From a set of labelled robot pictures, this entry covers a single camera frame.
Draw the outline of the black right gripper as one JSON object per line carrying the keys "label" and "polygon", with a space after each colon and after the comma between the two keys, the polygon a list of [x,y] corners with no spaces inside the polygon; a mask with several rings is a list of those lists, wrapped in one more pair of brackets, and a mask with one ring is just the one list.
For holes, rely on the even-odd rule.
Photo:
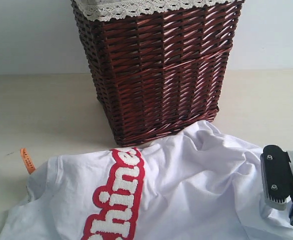
{"label": "black right gripper", "polygon": [[289,222],[293,226],[293,150],[285,152],[277,145],[266,145],[260,163],[265,203],[273,209],[284,210],[290,196]]}

